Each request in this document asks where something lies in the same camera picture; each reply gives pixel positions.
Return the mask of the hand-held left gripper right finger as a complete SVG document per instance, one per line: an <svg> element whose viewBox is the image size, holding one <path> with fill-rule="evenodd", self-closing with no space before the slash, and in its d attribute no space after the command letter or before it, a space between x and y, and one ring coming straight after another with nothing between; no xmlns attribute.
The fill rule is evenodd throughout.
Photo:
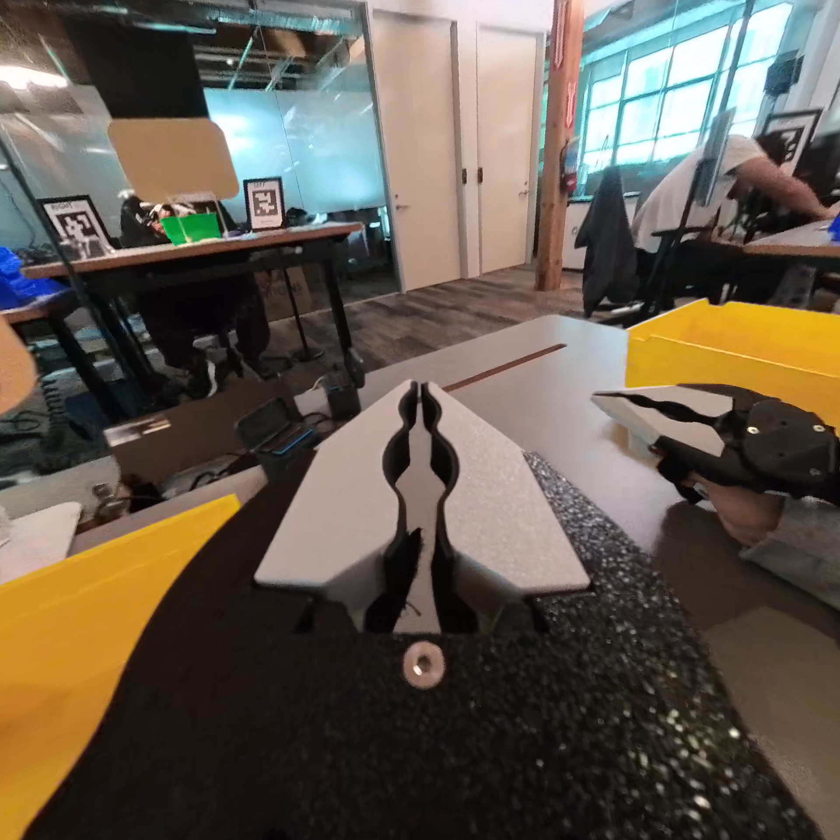
<svg viewBox="0 0 840 840"><path fill-rule="evenodd" d="M488 632L509 605L591 579L523 450L435 383L421 386L430 467L443 484L430 565L444 634Z"/></svg>

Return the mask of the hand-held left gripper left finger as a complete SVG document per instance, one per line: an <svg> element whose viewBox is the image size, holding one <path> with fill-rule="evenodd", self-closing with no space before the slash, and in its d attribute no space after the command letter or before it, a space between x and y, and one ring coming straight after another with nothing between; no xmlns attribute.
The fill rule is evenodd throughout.
<svg viewBox="0 0 840 840"><path fill-rule="evenodd" d="M342 605L366 632L393 630L416 570L397 482L411 465L418 385L405 381L320 445L255 583Z"/></svg>

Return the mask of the yellow plastic bin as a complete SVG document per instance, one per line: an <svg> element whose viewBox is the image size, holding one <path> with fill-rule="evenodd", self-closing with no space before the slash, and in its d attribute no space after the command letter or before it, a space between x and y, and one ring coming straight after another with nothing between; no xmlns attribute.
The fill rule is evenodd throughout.
<svg viewBox="0 0 840 840"><path fill-rule="evenodd" d="M1 838L68 776L161 599L239 509L221 497L2 584Z"/></svg>
<svg viewBox="0 0 840 840"><path fill-rule="evenodd" d="M836 314L695 301L627 336L625 387L618 390L737 386L818 415L838 431Z"/></svg>

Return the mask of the person's right forearm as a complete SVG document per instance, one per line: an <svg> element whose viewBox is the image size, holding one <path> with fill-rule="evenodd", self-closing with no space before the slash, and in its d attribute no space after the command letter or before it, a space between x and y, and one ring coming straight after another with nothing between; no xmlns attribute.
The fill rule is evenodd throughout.
<svg viewBox="0 0 840 840"><path fill-rule="evenodd" d="M839 609L838 507L786 498L775 530L740 556Z"/></svg>

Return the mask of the person's right hand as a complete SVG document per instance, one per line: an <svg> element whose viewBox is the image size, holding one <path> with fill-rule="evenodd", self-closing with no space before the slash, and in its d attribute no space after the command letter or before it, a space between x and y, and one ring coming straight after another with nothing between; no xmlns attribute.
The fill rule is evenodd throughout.
<svg viewBox="0 0 840 840"><path fill-rule="evenodd" d="M695 474L684 479L683 484L690 489L702 489L722 527L743 547L760 543L779 526L784 497L756 493L740 486L721 486Z"/></svg>

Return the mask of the black case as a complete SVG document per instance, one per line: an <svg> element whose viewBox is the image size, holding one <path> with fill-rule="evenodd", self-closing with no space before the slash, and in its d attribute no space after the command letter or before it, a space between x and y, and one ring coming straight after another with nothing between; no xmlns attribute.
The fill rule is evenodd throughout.
<svg viewBox="0 0 840 840"><path fill-rule="evenodd" d="M254 456L287 458L314 449L320 443L317 429L291 412L280 396L272 397L240 417L234 430L245 451Z"/></svg>

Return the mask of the black power adapter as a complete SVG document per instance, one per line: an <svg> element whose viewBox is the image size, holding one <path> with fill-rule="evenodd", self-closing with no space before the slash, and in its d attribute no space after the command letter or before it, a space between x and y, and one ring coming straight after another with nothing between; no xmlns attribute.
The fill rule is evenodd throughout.
<svg viewBox="0 0 840 840"><path fill-rule="evenodd" d="M361 413L359 391L350 375L336 366L325 374L322 388L327 398L329 414L336 422L346 422Z"/></svg>

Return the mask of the wooden top desk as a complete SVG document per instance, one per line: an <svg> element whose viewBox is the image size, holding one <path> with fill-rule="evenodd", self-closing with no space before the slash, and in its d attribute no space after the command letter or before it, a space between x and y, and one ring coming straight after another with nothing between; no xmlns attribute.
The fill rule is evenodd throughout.
<svg viewBox="0 0 840 840"><path fill-rule="evenodd" d="M320 265L344 368L356 388L365 383L362 358L353 347L339 278L345 275L343 242L363 231L358 222L282 228L187 245L121 248L108 255L25 266L27 278L67 280L97 324L123 375L142 401L153 405L155 388L145 356L112 303L137 291L191 286L257 271Z"/></svg>
<svg viewBox="0 0 840 840"><path fill-rule="evenodd" d="M814 222L754 239L733 247L746 255L787 260L790 265L768 305L806 310L817 288L830 287L827 276L838 278L839 244L828 222Z"/></svg>

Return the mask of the dark jacket on chair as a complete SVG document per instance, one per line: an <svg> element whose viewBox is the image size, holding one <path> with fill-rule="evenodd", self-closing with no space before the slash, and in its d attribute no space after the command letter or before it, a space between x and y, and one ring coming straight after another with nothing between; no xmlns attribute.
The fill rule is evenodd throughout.
<svg viewBox="0 0 840 840"><path fill-rule="evenodd" d="M574 246L585 250L582 300L587 319L604 301L625 305L635 300L639 286L637 252L619 168L604 170Z"/></svg>

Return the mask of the grey panel on stand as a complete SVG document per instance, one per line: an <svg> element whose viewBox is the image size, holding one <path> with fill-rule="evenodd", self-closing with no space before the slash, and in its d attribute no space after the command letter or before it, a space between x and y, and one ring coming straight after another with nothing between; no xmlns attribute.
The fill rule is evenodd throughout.
<svg viewBox="0 0 840 840"><path fill-rule="evenodd" d="M711 122L707 141L696 167L693 192L694 203L701 207L711 204L735 112L735 108L721 110Z"/></svg>

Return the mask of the black white marker board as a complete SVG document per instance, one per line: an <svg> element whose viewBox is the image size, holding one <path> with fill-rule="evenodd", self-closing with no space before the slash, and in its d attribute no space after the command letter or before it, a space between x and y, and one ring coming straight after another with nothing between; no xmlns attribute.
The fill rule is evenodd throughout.
<svg viewBox="0 0 840 840"><path fill-rule="evenodd" d="M59 250L69 261L96 259L115 250L108 230L87 194L38 198L59 239Z"/></svg>
<svg viewBox="0 0 840 840"><path fill-rule="evenodd" d="M774 112L764 121L757 141L782 172L793 175L822 115L822 108Z"/></svg>
<svg viewBox="0 0 840 840"><path fill-rule="evenodd" d="M278 175L243 180L248 229L253 233L287 225L284 188Z"/></svg>

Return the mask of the green box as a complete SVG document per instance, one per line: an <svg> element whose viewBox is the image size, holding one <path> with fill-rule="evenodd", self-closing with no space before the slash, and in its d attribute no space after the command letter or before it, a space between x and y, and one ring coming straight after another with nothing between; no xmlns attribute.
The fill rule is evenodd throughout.
<svg viewBox="0 0 840 840"><path fill-rule="evenodd" d="M215 213L160 217L164 234L172 245L194 245L223 238Z"/></svg>

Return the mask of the large paned window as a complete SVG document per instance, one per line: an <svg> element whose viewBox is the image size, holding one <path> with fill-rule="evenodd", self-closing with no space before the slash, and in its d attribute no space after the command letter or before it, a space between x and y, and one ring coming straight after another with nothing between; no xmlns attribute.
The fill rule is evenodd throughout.
<svg viewBox="0 0 840 840"><path fill-rule="evenodd" d="M612 165L657 172L706 139L735 109L732 130L757 136L774 112L824 109L827 54L838 41L838 2L616 2L584 22L575 118L580 172ZM763 91L776 57L804 56L799 81Z"/></svg>

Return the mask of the blue plastic objects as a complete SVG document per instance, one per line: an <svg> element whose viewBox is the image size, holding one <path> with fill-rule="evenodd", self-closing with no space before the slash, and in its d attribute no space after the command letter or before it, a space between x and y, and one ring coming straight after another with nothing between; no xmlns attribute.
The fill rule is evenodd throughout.
<svg viewBox="0 0 840 840"><path fill-rule="evenodd" d="M28 279L22 273L22 260L1 247L1 310L26 307L36 301L63 293L65 286L49 278Z"/></svg>

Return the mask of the wooden post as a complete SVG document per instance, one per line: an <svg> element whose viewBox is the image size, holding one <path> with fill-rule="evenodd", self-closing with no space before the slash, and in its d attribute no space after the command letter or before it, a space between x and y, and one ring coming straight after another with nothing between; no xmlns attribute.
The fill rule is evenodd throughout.
<svg viewBox="0 0 840 840"><path fill-rule="evenodd" d="M538 261L535 272L535 289L541 292L558 290L562 281L568 206L564 165L574 136L584 21L584 1L553 3Z"/></svg>

